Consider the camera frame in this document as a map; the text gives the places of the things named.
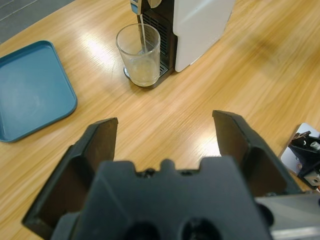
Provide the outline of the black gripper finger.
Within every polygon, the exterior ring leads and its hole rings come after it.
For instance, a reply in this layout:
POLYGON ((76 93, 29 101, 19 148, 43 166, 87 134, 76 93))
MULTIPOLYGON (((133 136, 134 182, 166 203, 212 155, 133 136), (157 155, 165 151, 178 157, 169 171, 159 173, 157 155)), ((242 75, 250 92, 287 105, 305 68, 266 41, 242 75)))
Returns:
POLYGON ((100 163, 114 160, 117 128, 116 117, 97 121, 68 147, 23 217, 24 227, 50 239, 64 217, 81 211, 100 163))
POLYGON ((296 195, 302 190, 266 141, 236 113, 214 110, 222 156, 232 156, 255 197, 296 195))

